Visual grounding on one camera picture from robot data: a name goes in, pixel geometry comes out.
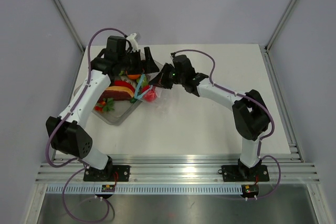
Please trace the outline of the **red apple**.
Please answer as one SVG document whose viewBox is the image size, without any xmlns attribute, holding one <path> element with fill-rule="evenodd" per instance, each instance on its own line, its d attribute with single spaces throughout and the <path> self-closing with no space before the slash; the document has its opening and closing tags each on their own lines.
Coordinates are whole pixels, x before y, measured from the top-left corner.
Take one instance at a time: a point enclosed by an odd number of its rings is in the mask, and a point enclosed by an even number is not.
<svg viewBox="0 0 336 224">
<path fill-rule="evenodd" d="M 147 89 L 143 92 L 142 97 L 146 102 L 154 102 L 157 99 L 156 91 L 154 88 Z"/>
</svg>

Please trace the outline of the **orange fruit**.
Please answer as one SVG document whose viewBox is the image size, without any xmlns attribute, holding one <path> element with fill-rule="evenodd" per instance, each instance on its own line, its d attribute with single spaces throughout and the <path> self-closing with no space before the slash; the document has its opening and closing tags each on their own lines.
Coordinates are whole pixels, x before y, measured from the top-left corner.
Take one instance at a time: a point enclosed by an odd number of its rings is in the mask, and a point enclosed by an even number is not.
<svg viewBox="0 0 336 224">
<path fill-rule="evenodd" d="M 140 74 L 128 74 L 127 77 L 131 80 L 137 80 L 138 78 L 140 78 Z"/>
</svg>

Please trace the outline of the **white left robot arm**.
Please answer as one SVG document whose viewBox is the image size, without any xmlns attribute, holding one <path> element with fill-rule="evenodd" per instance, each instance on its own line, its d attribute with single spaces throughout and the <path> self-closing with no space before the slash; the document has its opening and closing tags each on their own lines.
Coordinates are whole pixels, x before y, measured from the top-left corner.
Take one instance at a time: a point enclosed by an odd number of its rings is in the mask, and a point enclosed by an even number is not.
<svg viewBox="0 0 336 224">
<path fill-rule="evenodd" d="M 138 36 L 137 33 L 110 36 L 106 47 L 89 59 L 88 75 L 75 97 L 56 118 L 51 116 L 46 122 L 49 146 L 95 168 L 95 175 L 102 181 L 113 176 L 111 158 L 93 146 L 85 127 L 99 98 L 120 72 L 159 71 L 149 47 L 145 47 L 144 53 L 139 49 Z"/>
</svg>

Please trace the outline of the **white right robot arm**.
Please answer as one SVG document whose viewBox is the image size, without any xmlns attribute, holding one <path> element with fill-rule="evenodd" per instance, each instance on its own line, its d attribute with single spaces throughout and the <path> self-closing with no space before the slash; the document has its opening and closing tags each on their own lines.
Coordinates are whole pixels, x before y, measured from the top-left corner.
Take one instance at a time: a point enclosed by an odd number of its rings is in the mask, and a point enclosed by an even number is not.
<svg viewBox="0 0 336 224">
<path fill-rule="evenodd" d="M 239 176 L 250 180 L 257 174 L 260 163 L 261 140 L 269 125 L 274 121 L 256 90 L 245 94 L 220 87 L 210 76 L 196 72 L 186 55 L 173 57 L 173 63 L 165 63 L 161 71 L 149 82 L 150 85 L 171 89 L 181 85 L 186 92 L 197 97 L 210 99 L 233 113 L 235 128 L 242 137 L 242 149 L 238 167 Z"/>
</svg>

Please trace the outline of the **clear zip top bag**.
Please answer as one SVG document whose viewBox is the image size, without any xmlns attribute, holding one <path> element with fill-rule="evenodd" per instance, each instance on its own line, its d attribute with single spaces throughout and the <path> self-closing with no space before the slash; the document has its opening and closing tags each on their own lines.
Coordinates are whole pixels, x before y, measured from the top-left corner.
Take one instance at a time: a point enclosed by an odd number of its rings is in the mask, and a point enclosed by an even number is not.
<svg viewBox="0 0 336 224">
<path fill-rule="evenodd" d="M 141 74 L 137 78 L 134 99 L 163 112 L 169 108 L 170 95 L 168 90 L 149 84 L 153 77 L 153 74 Z"/>
</svg>

